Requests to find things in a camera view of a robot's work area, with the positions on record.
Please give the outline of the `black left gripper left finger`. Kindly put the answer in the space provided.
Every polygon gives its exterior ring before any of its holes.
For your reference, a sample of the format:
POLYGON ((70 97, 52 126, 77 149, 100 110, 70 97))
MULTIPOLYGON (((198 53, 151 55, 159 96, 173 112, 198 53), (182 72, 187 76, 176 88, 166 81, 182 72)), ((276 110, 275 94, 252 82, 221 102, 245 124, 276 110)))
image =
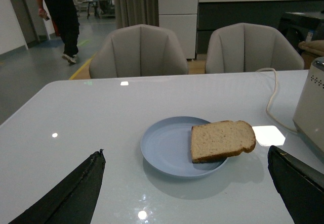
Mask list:
POLYGON ((94 152, 10 223, 91 223, 105 163, 103 150, 94 152))

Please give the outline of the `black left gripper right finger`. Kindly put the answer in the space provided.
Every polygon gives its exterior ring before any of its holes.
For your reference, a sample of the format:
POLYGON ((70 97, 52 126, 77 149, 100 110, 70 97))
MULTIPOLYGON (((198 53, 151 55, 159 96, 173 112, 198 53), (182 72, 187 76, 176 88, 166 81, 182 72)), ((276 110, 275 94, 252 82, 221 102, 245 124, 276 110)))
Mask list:
POLYGON ((277 146, 267 155, 268 170, 294 223, 323 223, 323 173, 277 146))

